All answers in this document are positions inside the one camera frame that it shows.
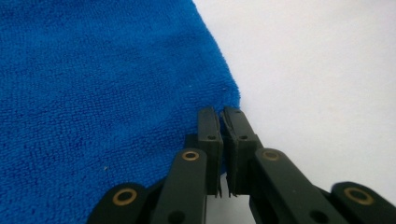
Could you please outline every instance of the white table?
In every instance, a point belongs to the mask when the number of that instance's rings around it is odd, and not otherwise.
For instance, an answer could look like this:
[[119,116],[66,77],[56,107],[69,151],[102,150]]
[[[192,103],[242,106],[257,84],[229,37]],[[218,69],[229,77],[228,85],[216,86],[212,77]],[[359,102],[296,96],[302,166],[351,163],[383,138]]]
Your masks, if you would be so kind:
[[[194,3],[266,147],[318,187],[350,180],[396,204],[395,1]],[[210,197],[207,223],[255,223],[248,197]]]

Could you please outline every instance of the black plastic part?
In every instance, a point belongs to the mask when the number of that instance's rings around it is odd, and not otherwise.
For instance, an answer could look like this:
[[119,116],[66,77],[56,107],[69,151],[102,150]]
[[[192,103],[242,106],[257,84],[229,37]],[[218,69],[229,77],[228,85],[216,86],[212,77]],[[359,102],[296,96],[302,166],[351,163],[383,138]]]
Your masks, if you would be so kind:
[[206,184],[208,195],[221,196],[220,169],[223,142],[220,133],[219,117],[213,107],[198,113],[198,146],[206,153]]
[[249,194],[248,165],[262,144],[241,110],[225,107],[222,118],[226,128],[223,140],[228,189],[234,196]]
[[274,208],[265,198],[261,190],[252,190],[249,198],[249,207],[257,224],[278,223]]
[[120,184],[110,189],[95,206],[88,224],[133,224],[139,221],[148,191],[134,183]]
[[183,148],[199,148],[197,134],[187,134]]
[[252,164],[254,180],[274,209],[279,223],[347,223],[284,153],[261,148],[256,151],[255,160]]
[[177,153],[157,203],[152,224],[205,223],[206,154],[197,148]]
[[363,185],[343,182],[332,187],[334,206],[350,223],[396,223],[396,208]]
[[136,224],[149,224],[149,222],[151,221],[152,214],[154,213],[154,209],[160,198],[161,191],[163,190],[164,183],[165,180],[162,179],[147,189],[148,196],[146,198],[146,202],[143,205],[143,209],[140,212],[140,216]]

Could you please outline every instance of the terry cloth texture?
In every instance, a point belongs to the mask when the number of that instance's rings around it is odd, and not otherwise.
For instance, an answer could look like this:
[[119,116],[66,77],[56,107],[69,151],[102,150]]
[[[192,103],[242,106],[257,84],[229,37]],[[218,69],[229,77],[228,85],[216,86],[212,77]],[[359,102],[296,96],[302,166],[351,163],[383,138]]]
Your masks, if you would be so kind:
[[189,0],[0,1],[0,223],[84,223],[166,176],[197,112],[238,106]]

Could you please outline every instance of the blue towel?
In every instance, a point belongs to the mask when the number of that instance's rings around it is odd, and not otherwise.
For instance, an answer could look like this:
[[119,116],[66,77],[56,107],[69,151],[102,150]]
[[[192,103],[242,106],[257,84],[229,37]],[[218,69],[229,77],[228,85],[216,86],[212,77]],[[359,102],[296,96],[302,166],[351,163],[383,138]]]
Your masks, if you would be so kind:
[[0,1],[0,223],[84,223],[239,93],[191,0]]

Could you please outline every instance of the metal rivet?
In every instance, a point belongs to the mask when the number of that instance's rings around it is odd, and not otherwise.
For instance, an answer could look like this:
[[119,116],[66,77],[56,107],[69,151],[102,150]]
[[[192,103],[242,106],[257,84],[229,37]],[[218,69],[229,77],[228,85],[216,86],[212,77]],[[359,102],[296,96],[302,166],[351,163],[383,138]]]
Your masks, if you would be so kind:
[[366,191],[358,188],[346,188],[344,189],[345,195],[355,203],[370,205],[374,203],[374,198]]
[[[130,193],[131,197],[122,200],[120,199],[121,194],[123,193]],[[134,189],[120,189],[114,196],[113,196],[113,203],[118,206],[124,206],[132,203],[137,197],[137,192]]]
[[194,151],[186,151],[185,153],[183,153],[182,158],[185,161],[196,161],[199,158],[199,154]]
[[277,161],[277,160],[279,160],[279,154],[277,154],[277,152],[275,152],[275,151],[270,151],[270,150],[264,151],[262,153],[262,157],[265,158],[268,161]]

